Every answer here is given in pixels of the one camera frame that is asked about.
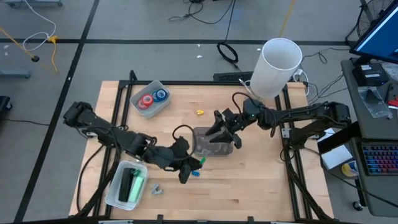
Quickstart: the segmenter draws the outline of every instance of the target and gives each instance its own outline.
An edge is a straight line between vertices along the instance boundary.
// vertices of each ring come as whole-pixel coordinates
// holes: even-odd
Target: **green object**
[[[138,200],[138,196],[141,192],[142,185],[144,184],[144,178],[143,177],[135,177],[136,181],[134,183],[134,186],[132,186],[131,191],[130,191],[130,196],[129,196],[129,202],[134,202],[136,203]]]
[[[135,177],[137,177],[140,173],[141,173],[141,170],[137,169],[136,171],[134,171],[133,175]]]
[[[206,162],[206,157],[202,157],[202,159],[200,160],[200,164],[203,165]]]

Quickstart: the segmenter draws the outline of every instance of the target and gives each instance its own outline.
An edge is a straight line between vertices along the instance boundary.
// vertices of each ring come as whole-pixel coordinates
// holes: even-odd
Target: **white cable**
[[[41,18],[44,19],[45,21],[51,22],[51,23],[54,25],[54,31],[51,33],[51,35],[49,35],[49,34],[46,33],[46,32],[38,32],[38,33],[36,33],[36,34],[31,35],[30,37],[26,38],[26,39],[23,41],[23,43],[22,43],[23,48],[24,48],[25,50],[27,50],[27,51],[33,51],[33,50],[36,50],[36,49],[38,49],[39,47],[41,47],[41,46],[47,41],[48,38],[50,38],[51,36],[54,35],[55,30],[57,29],[57,25],[56,25],[53,21],[51,21],[50,19],[47,19],[47,18],[45,18],[44,16],[40,15],[39,13],[37,13],[37,12],[33,9],[33,7],[30,6],[30,4],[27,2],[27,0],[24,0],[24,1],[25,1],[25,3],[27,4],[27,6],[29,7],[29,9],[32,10],[32,12],[33,12],[34,14],[38,15],[39,17],[41,17]],[[28,41],[30,38],[32,38],[32,37],[34,37],[34,36],[36,36],[36,35],[40,35],[40,34],[46,35],[47,38],[44,39],[43,42],[42,42],[41,44],[39,44],[38,46],[36,46],[35,48],[33,48],[33,49],[26,49],[26,47],[25,47],[26,41]]]
[[[261,99],[260,97],[256,96],[256,95],[251,91],[250,86],[247,84],[248,82],[250,82],[250,80],[246,80],[246,81],[243,81],[242,79],[238,79],[238,80],[239,80],[239,82],[246,88],[246,90],[250,93],[250,95],[251,95],[254,99],[257,99],[257,100],[260,100],[260,99]]]
[[[297,71],[298,71],[298,73],[293,74],[293,80],[294,80],[294,82],[297,82],[297,80],[296,80],[296,78],[295,78],[294,76],[296,76],[296,75],[301,76],[301,74],[304,74],[305,79],[307,80],[307,83],[310,83],[310,80],[308,79],[307,74],[306,74],[303,70],[298,69]],[[307,92],[305,93],[305,95],[308,96],[309,93],[310,93],[310,88],[307,87]]]

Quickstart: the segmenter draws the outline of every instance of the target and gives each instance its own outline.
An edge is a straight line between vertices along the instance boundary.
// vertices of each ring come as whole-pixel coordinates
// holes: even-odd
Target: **tape roll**
[[[146,105],[144,104],[144,102],[142,101],[142,99],[140,99],[140,100],[137,102],[137,106],[138,106],[138,108],[140,108],[140,109],[142,109],[142,110],[148,109],[148,106],[146,106]]]
[[[150,94],[145,94],[142,96],[142,102],[146,106],[150,106],[154,103],[154,98]]]
[[[167,92],[165,90],[157,90],[156,91],[156,98],[159,101],[165,100],[167,97]]]
[[[160,100],[156,97],[157,90],[152,93],[152,97],[154,98],[154,102],[160,102]]]

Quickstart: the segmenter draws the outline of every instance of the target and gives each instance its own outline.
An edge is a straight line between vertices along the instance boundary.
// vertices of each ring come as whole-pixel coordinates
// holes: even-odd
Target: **floor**
[[[52,72],[52,44],[44,44],[34,51],[40,61],[50,67],[43,68],[32,63],[6,37],[0,39],[0,67],[32,72],[30,79],[1,80],[0,95],[10,96],[14,105],[7,118],[57,124],[52,132],[46,126],[2,122],[0,223],[14,221],[43,142],[48,142],[44,141],[46,133],[53,133],[53,136],[47,154],[42,157],[45,159],[37,183],[34,189],[29,189],[33,194],[23,220],[67,217],[86,141],[76,130],[62,124],[62,117],[53,115],[54,112],[63,114],[74,101],[86,101],[95,106],[103,80],[127,79],[131,69],[140,80],[212,80],[214,73],[235,72],[216,49],[216,40],[225,37],[229,14],[221,22],[208,25],[191,18],[169,22],[169,17],[184,15],[187,11],[188,4],[179,0],[64,0],[63,4],[61,8],[35,7],[38,13],[57,24],[56,34],[62,40],[57,44],[59,74]],[[228,38],[248,40],[233,45],[239,54],[241,70],[252,71],[256,64],[257,49],[261,45],[255,40],[278,36],[289,4],[289,0],[237,0]],[[215,21],[229,1],[206,0],[204,5],[204,10],[197,16]],[[301,43],[304,55],[329,47],[347,49],[342,41],[355,23],[358,6],[359,1],[354,0],[297,1],[283,37]],[[90,12],[95,16],[86,27],[88,33],[84,34]],[[0,4],[0,21],[5,21],[1,25],[8,33],[22,40],[33,33],[52,30],[51,24],[26,7],[11,9]],[[86,44],[79,41],[82,35],[88,39]],[[111,41],[115,39],[128,41],[115,44]],[[326,50],[324,55],[327,64],[321,63],[317,56],[306,58],[302,63],[310,82],[320,88],[341,75],[340,61],[351,57],[348,51]],[[345,87],[343,78],[329,91]],[[63,104],[60,101],[58,108],[62,110],[57,111],[60,96],[66,98]],[[347,104],[355,119],[347,91],[324,100]],[[326,181],[335,217],[341,221],[398,221],[396,218],[374,217],[366,208],[362,212],[355,211],[351,202],[358,199],[356,190],[329,175],[326,175]]]

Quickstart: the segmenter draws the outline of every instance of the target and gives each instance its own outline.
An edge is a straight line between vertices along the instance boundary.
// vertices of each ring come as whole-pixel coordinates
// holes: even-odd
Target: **desk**
[[[214,122],[213,111],[230,108],[235,113],[231,95],[244,91],[242,86],[220,85],[168,85],[172,103],[152,119],[146,120],[134,108],[127,113],[126,124],[133,131],[156,136],[157,145],[170,146],[173,143],[172,131],[180,124],[192,127],[211,126]],[[95,113],[112,120],[115,96],[119,82],[103,82],[96,104]],[[132,86],[132,94],[141,90],[143,85]],[[292,107],[307,105],[304,86],[301,83],[289,83],[289,95]],[[242,96],[236,100],[240,105]],[[266,100],[267,106],[275,108],[275,100]],[[197,116],[196,110],[204,110],[203,116]],[[118,113],[118,122],[122,120]],[[305,126],[310,121],[296,123],[296,127]],[[263,131],[255,124],[238,133],[242,139],[241,149],[234,149],[228,157],[208,157],[200,177],[190,176],[183,185],[178,181],[178,173],[164,172],[158,167],[147,164],[149,179],[139,206],[133,211],[113,208],[111,218],[155,220],[162,214],[165,220],[248,220],[253,216],[255,221],[294,221],[292,200],[289,192],[285,164],[279,159],[282,140],[279,129],[270,138],[270,131]],[[188,141],[192,140],[189,129],[179,129]],[[82,164],[99,148],[95,140],[89,140],[85,149]],[[317,150],[316,142],[308,140],[307,147]],[[104,151],[101,151],[88,165],[82,180],[81,205],[91,197],[98,185],[103,163]],[[307,189],[325,213],[333,217],[325,176],[320,166],[318,155],[302,151],[302,164]],[[123,154],[122,160],[134,159]],[[151,195],[154,183],[160,184],[163,195]],[[105,211],[104,196],[101,213]],[[76,194],[70,214],[76,213]]]
[[[357,165],[359,169],[359,181],[356,181],[358,187],[374,193],[379,197],[390,200],[391,202],[398,203],[398,194],[396,194],[398,189],[398,176],[367,176],[357,147],[358,143],[361,141],[387,141],[395,142],[395,144],[397,144],[397,112],[395,110],[391,110],[394,117],[390,120],[386,119],[385,117],[373,118],[365,104],[362,102],[362,99],[358,93],[358,84],[353,75],[354,65],[352,61],[342,61],[341,67],[343,68],[343,74],[347,82],[349,95],[353,102],[358,121],[353,123],[350,127],[337,132],[332,138],[320,142],[318,144],[320,153],[324,153],[348,142],[354,158],[358,161]],[[386,95],[387,87],[390,82],[396,83],[395,80],[390,78],[389,82],[377,88],[382,97]],[[373,197],[369,197],[367,194],[363,195],[362,192],[358,193],[361,203],[364,206],[369,207],[369,211],[372,215],[398,217],[397,208]]]

